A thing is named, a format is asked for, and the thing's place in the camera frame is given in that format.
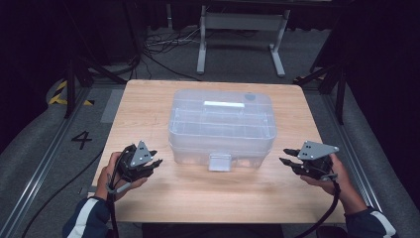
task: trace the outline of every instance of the plastic container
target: plastic container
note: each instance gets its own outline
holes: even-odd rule
[[[267,95],[197,89],[175,92],[168,130],[177,163],[221,172],[258,168],[277,133]]]

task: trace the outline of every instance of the sleeve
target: sleeve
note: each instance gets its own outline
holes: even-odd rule
[[[345,216],[351,238],[398,238],[395,228],[388,219],[372,207]]]
[[[62,237],[101,237],[108,233],[106,223],[110,218],[110,211],[106,201],[98,197],[81,200],[70,219],[62,227]]]

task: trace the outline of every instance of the hazard tape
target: hazard tape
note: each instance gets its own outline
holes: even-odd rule
[[[59,98],[61,96],[61,93],[64,91],[65,87],[67,86],[67,80],[63,80],[59,86],[56,88],[55,93],[52,96],[52,99],[50,99],[49,104],[63,104],[67,105],[67,100]],[[85,100],[83,102],[83,105],[85,106],[93,106],[95,104],[95,100]]]

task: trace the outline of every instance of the box latch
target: box latch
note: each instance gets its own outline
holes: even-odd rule
[[[232,156],[229,154],[212,153],[209,156],[209,171],[229,172],[231,170]]]

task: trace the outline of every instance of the person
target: person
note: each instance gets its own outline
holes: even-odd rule
[[[77,204],[73,215],[62,228],[63,237],[112,237],[112,233],[106,224],[110,219],[110,211],[106,203],[108,194],[106,183],[108,175],[111,175],[114,171],[115,163],[120,154],[113,153],[108,166],[102,169],[95,194],[82,199]],[[398,237],[394,227],[380,211],[366,206],[364,200],[353,187],[346,168],[338,157],[335,154],[331,154],[330,157],[333,162],[333,171],[338,175],[337,183],[341,189],[340,201],[345,210],[348,237]],[[326,192],[334,194],[334,186],[331,181],[316,180],[305,176],[300,178],[310,185],[320,186]],[[119,193],[116,199],[120,199],[129,190],[140,187],[146,181],[146,178],[136,180],[128,189]],[[124,183],[122,180],[122,182],[117,183],[116,187],[121,187]]]

